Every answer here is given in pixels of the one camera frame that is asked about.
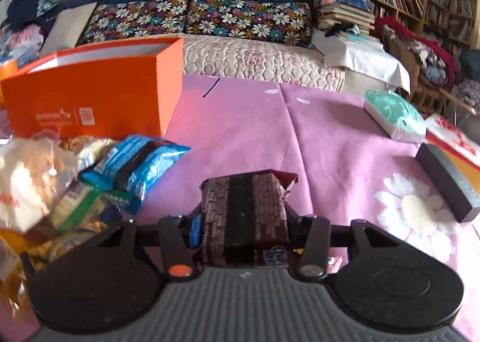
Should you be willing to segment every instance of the open cardboard box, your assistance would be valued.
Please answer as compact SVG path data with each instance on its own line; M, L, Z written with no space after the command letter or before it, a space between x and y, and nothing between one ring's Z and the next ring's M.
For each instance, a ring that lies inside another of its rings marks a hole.
M182 92L183 39L140 38L60 51L1 81L16 137L163 136Z

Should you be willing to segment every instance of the blue wrapper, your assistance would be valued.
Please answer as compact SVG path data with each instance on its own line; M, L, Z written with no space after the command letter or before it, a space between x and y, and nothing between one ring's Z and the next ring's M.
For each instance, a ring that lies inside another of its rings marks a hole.
M164 138L131 135L82 178L110 195L126 212L136 215L154 183L188 150L190 147Z

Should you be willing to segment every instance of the white cloth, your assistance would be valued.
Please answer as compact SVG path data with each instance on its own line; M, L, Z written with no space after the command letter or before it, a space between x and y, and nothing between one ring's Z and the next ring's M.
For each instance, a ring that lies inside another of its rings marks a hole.
M326 38L323 32L313 31L311 43L325 55L327 67L346 67L410 93L409 72L394 56L362 44L343 42L336 36Z

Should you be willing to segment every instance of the flower center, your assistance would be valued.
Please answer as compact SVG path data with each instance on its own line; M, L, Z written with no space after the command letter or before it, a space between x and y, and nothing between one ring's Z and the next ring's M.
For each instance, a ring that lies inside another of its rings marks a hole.
M405 221L417 233L431 235L437 230L435 213L425 200L415 195L408 195L402 199L400 205Z

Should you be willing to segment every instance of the green and white tissue package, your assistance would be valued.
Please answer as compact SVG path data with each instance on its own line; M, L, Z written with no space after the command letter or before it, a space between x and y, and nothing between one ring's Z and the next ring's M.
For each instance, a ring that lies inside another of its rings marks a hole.
M363 108L394 141L423 142L427 125L402 96L390 91L366 91Z

